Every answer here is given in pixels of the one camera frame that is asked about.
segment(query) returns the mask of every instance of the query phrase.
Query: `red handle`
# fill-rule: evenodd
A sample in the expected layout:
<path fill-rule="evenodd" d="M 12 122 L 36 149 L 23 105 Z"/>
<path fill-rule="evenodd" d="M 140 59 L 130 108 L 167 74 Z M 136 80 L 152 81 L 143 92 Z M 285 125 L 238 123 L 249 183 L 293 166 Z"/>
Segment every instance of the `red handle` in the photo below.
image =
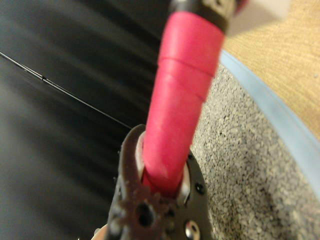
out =
<path fill-rule="evenodd" d="M 176 196 L 223 40 L 218 27 L 194 13 L 168 19 L 143 142 L 143 184 L 152 192 Z"/>

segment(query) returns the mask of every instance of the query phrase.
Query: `black clamp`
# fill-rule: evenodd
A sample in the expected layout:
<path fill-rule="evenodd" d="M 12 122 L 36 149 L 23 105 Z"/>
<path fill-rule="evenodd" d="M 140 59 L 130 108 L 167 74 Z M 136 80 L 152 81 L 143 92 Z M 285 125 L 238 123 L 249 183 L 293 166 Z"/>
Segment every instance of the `black clamp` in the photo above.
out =
<path fill-rule="evenodd" d="M 105 240 L 211 240 L 206 185 L 192 153 L 187 159 L 190 193 L 185 203 L 152 194 L 141 184 L 135 151 L 145 128 L 133 128 L 122 144 Z"/>

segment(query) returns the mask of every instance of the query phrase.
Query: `speckled gray surface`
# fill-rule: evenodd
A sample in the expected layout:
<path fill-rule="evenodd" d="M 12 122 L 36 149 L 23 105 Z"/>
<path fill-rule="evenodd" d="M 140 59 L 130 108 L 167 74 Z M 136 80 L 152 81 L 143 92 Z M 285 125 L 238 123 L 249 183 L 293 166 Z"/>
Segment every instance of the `speckled gray surface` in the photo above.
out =
<path fill-rule="evenodd" d="M 207 184 L 216 239 L 320 239 L 320 203 L 264 114 L 223 66 L 191 150 Z"/>

